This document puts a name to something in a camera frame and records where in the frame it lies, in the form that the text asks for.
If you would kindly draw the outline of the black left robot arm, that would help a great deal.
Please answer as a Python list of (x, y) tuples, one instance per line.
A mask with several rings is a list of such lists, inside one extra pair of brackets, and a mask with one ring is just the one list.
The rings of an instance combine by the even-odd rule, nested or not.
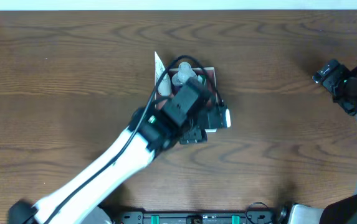
[(82, 223), (126, 179), (172, 148), (208, 112), (217, 113), (220, 128), (230, 127), (229, 110), (212, 93), (151, 98), (98, 159), (35, 204), (17, 201), (8, 211), (8, 223)]

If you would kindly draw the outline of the green white soap box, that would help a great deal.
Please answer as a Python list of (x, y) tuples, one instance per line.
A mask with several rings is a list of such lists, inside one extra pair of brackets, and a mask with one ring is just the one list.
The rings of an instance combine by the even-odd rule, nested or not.
[(202, 85), (206, 84), (206, 76), (205, 75), (198, 75), (198, 82)]

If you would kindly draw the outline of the white Pantene tube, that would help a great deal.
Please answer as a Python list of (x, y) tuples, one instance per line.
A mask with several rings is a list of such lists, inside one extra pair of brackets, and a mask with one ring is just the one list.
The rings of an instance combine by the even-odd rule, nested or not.
[(169, 96), (172, 94), (171, 80), (167, 73), (163, 78), (161, 78), (164, 71), (164, 64), (161, 61), (159, 55), (155, 52), (155, 83), (161, 80), (160, 84), (158, 85), (157, 92), (160, 96)]

